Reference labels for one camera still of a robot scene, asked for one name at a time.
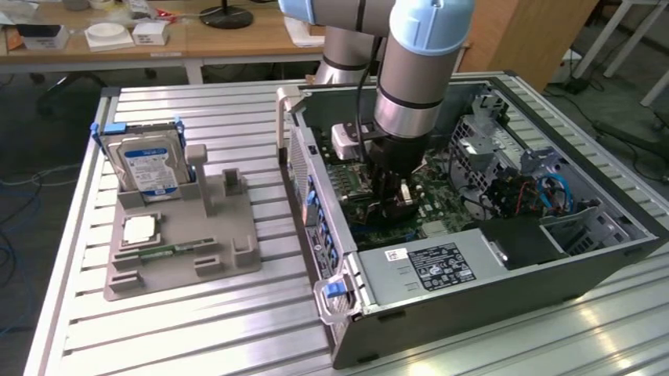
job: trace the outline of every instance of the barcode sticker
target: barcode sticker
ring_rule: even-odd
[[[398,248],[392,249],[390,251],[386,251],[386,259],[388,261],[396,261],[396,260],[403,260],[407,259],[407,249],[406,248]]]

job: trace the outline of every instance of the metal slotted table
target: metal slotted table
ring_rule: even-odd
[[[522,80],[496,76],[669,226],[662,197]],[[240,168],[249,185],[261,270],[106,302],[101,290],[117,180],[89,143],[25,375],[431,376],[669,370],[669,248],[622,269],[572,302],[364,366],[331,369],[276,162],[276,88],[301,83],[122,89],[101,98],[96,122],[144,123],[179,116],[188,142],[208,147],[207,172]],[[516,134],[530,146],[539,146],[544,141],[523,117],[508,116]]]

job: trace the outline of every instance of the blue hard drive label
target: blue hard drive label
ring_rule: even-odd
[[[175,172],[165,164],[169,154],[164,147],[130,150],[124,156],[134,185],[145,196],[159,197],[176,191]]]
[[[476,279],[455,243],[408,252],[408,259],[427,291]]]

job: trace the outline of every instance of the desk lamp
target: desk lamp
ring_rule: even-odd
[[[200,21],[217,29],[240,29],[252,24],[252,14],[237,6],[228,6],[228,0],[220,0],[220,6],[200,12]]]

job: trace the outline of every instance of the motherboard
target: motherboard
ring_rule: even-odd
[[[446,159],[434,150],[427,151],[423,163],[407,182],[418,210],[400,222],[379,222],[368,218],[378,200],[372,197],[365,164],[332,162],[325,161],[329,181],[360,251],[456,233],[476,219],[444,173]]]

